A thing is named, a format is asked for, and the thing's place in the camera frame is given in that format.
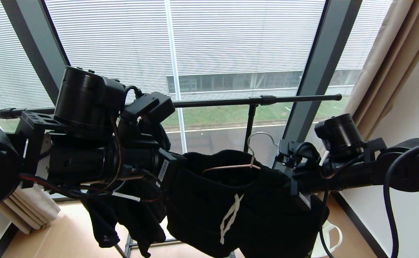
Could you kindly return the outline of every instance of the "black garment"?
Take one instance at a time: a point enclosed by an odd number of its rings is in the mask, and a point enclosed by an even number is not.
[[[160,124],[152,125],[140,120],[138,127],[142,133],[154,136],[163,149],[170,150],[170,140]],[[121,182],[118,182],[111,189],[120,184]],[[142,199],[155,199],[159,194],[159,188],[155,185],[155,180],[129,180],[116,192],[139,196]],[[144,257],[150,257],[147,250],[152,243],[163,242],[166,239],[160,227],[160,222],[166,216],[163,200],[137,202],[116,196],[100,196],[84,200],[82,203],[90,214],[93,235],[101,248],[110,248],[120,241],[116,232],[117,223],[127,228],[131,238],[138,242]]]
[[[222,258],[240,248],[246,258],[305,258],[311,255],[323,211],[312,196],[311,211],[302,211],[289,195],[289,179],[259,162],[261,170],[207,168],[248,164],[251,155],[223,150],[214,155],[187,153],[166,201],[168,230],[207,255]],[[220,224],[244,194],[235,221],[220,243]]]

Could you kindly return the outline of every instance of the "white label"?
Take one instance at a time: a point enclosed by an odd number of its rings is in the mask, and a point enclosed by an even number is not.
[[[163,160],[163,164],[162,164],[162,168],[160,169],[160,173],[159,173],[159,180],[162,182],[163,178],[165,177],[165,173],[166,173],[166,169],[168,168],[168,164],[170,164],[170,162],[168,160]]]

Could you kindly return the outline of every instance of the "white plastic handle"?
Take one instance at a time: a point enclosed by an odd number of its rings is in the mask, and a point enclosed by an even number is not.
[[[340,228],[337,227],[336,225],[331,224],[331,225],[329,225],[329,227],[330,227],[330,229],[326,230],[328,233],[331,232],[332,229],[336,229],[339,232],[339,242],[337,242],[337,244],[335,246],[333,246],[329,249],[329,251],[332,253],[332,252],[334,252],[334,250],[336,250],[342,244],[342,241],[344,239],[344,235],[342,234],[342,230],[340,230]]]

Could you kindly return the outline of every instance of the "white corrugated facade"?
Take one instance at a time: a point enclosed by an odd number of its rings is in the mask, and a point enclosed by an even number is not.
[[[361,69],[391,0],[364,0],[337,69]],[[162,0],[46,0],[71,65],[168,92]],[[324,0],[171,1],[179,75],[302,71]],[[0,4],[0,108],[51,106]],[[353,85],[329,87],[349,94]],[[297,88],[183,92],[182,100],[295,95]]]

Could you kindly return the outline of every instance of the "clothes hanger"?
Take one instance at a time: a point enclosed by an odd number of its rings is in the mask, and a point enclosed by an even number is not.
[[[278,147],[278,144],[275,143],[275,140],[273,139],[273,137],[270,134],[267,134],[266,132],[257,132],[254,134],[251,134],[248,137],[248,140],[246,141],[246,144],[248,145],[249,150],[251,150],[251,152],[253,153],[253,156],[251,158],[251,162],[249,164],[246,165],[230,165],[230,166],[222,166],[222,167],[214,167],[214,168],[207,168],[205,170],[202,171],[202,174],[205,173],[206,171],[210,171],[210,170],[215,170],[215,169],[224,169],[224,168],[256,168],[256,169],[260,169],[259,166],[254,165],[254,150],[251,148],[251,146],[249,146],[249,143],[251,142],[251,137],[253,137],[256,134],[265,134],[268,135],[270,137],[270,139],[272,140],[273,145],[275,145],[276,147]]]

